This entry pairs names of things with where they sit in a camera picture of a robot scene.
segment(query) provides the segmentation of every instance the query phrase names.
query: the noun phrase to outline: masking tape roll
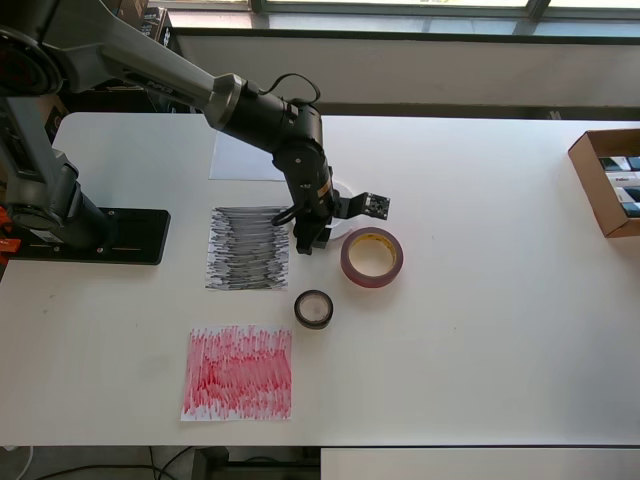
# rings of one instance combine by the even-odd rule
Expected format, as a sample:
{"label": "masking tape roll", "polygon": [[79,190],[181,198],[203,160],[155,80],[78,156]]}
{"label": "masking tape roll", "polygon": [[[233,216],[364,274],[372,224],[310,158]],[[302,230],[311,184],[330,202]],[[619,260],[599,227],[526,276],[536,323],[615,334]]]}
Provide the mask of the masking tape roll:
{"label": "masking tape roll", "polygon": [[[386,273],[377,276],[366,275],[351,263],[351,249],[362,240],[378,241],[389,250],[392,257],[392,264]],[[404,253],[400,242],[386,230],[376,227],[361,228],[353,232],[342,244],[342,251],[340,253],[340,265],[342,266],[344,274],[353,283],[365,288],[380,288],[389,285],[398,273],[400,273],[403,262]]]}

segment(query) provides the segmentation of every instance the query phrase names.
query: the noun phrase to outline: black mounting plate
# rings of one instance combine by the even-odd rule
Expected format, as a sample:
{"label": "black mounting plate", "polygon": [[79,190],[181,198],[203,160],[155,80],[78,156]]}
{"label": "black mounting plate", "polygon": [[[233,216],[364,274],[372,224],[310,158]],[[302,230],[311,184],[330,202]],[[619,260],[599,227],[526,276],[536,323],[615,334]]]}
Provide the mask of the black mounting plate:
{"label": "black mounting plate", "polygon": [[120,263],[127,265],[158,265],[171,216],[166,210],[134,208],[101,208],[100,211],[115,226],[115,240],[95,250],[80,250],[63,244],[47,243],[31,231],[13,227],[10,237],[22,240],[11,260],[41,260],[53,262]]}

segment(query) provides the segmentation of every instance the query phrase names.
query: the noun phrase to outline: red scribbles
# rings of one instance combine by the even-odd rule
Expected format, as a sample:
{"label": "red scribbles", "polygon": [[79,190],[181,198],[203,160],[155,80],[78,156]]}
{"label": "red scribbles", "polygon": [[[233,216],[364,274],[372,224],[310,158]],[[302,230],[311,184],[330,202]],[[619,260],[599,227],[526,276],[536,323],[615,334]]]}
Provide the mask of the red scribbles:
{"label": "red scribbles", "polygon": [[290,330],[249,325],[191,332],[182,420],[290,416]]}

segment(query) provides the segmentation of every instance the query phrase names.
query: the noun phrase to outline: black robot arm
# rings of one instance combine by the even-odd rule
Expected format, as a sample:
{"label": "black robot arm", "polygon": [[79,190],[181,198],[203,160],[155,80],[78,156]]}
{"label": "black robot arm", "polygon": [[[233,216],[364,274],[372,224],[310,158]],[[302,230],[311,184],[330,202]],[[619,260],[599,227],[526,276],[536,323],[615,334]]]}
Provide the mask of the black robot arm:
{"label": "black robot arm", "polygon": [[386,219],[389,200],[341,198],[322,144],[318,111],[285,101],[234,74],[213,77],[108,11],[100,0],[21,0],[0,4],[0,161],[9,174],[7,203],[17,225],[51,234],[77,249],[95,249],[114,232],[80,190],[78,171],[46,142],[28,98],[81,92],[110,78],[200,109],[211,127],[273,154],[293,206],[299,253],[323,247],[332,217]]}

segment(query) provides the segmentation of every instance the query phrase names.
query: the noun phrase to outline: cardboard box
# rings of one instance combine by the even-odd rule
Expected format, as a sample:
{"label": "cardboard box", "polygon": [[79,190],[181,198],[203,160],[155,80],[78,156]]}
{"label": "cardboard box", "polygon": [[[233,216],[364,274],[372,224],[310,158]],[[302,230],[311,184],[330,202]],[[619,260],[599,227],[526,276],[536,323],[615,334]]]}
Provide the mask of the cardboard box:
{"label": "cardboard box", "polygon": [[62,101],[57,95],[46,95],[39,97],[36,101],[38,110],[40,111],[40,118],[44,125],[44,129],[47,132],[49,141],[53,143],[60,123],[62,119],[69,115],[69,111],[66,109]]}
{"label": "cardboard box", "polygon": [[166,8],[149,7],[145,11],[140,31],[147,37],[182,56],[177,38],[173,35],[171,18]]}
{"label": "cardboard box", "polygon": [[102,0],[102,3],[120,20],[139,30],[149,0]]}
{"label": "cardboard box", "polygon": [[148,3],[149,0],[122,0],[118,18],[136,30],[140,30]]}
{"label": "cardboard box", "polygon": [[607,238],[640,235],[640,218],[628,218],[599,157],[640,155],[640,129],[592,130],[569,149],[569,157]]}

